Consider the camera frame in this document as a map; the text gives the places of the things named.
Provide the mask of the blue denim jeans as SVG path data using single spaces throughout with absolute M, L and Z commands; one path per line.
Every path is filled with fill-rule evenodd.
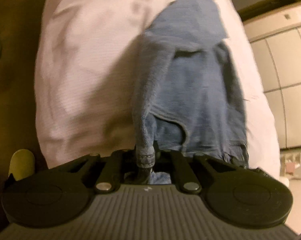
M 176 0 L 144 31 L 133 93 L 132 181 L 170 181 L 153 171 L 162 150 L 248 166 L 243 92 L 225 38 L 212 0 Z

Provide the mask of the white duvet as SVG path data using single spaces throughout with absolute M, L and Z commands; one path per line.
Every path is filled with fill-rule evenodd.
M 140 35 L 175 0 L 46 0 L 35 66 L 36 131 L 49 168 L 135 145 Z M 244 93 L 249 167 L 280 177 L 274 116 L 231 0 L 212 0 Z

